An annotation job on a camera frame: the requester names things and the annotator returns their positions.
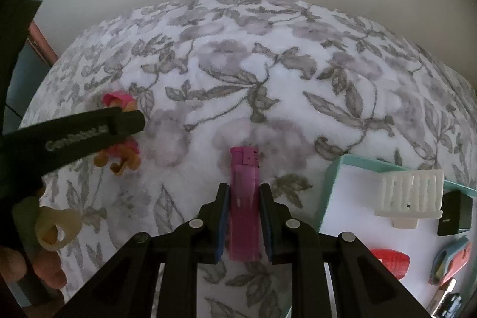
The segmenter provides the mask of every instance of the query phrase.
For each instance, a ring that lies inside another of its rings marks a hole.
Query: white soap dish
[[[442,217],[442,170],[382,173],[381,198],[376,216],[392,219],[394,228],[415,229],[420,218]]]

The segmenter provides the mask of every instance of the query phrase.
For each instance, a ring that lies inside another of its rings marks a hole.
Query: floral blanket
[[[308,222],[325,169],[345,152],[442,168],[476,185],[469,83],[419,45],[341,10],[190,0],[103,21],[63,53],[23,125],[100,108],[119,89],[147,120],[136,136],[140,169],[116,177],[91,156],[44,178],[44,204],[83,214],[81,233],[61,251],[66,300],[136,232],[164,234],[194,218],[228,182],[232,146],[258,146],[263,182]],[[197,293],[199,317],[278,318],[290,268],[225,254],[199,267]]]

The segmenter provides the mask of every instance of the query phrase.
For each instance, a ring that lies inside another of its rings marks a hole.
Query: pink lighter
[[[230,153],[230,259],[237,262],[258,261],[258,148],[232,147]]]

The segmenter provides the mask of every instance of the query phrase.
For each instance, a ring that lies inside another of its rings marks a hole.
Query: leaf pattern
[[[229,174],[232,146],[258,146],[273,195],[309,218],[316,177],[347,152],[477,185],[470,84],[421,46],[340,10],[291,0],[133,10],[78,36],[22,125],[101,108],[104,93],[124,88],[146,118],[135,136],[140,169],[119,180],[91,156],[44,178],[42,205],[83,217],[60,251],[65,301],[136,232],[168,233],[193,217]],[[213,318],[278,317],[287,308],[280,266],[236,268],[199,267],[199,316],[210,308]]]

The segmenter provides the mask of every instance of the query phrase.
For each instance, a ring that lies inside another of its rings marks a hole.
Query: silver screw
[[[290,229],[297,229],[300,226],[300,221],[295,220],[294,218],[290,218],[287,220],[287,227]]]
[[[149,235],[146,232],[136,233],[134,235],[134,242],[137,244],[145,243],[148,237]]]
[[[354,235],[354,233],[352,232],[343,232],[341,234],[341,238],[344,240],[344,241],[347,241],[349,243],[352,243],[353,241],[356,240],[356,236]]]
[[[189,227],[198,229],[204,225],[204,222],[200,218],[195,218],[189,221]]]

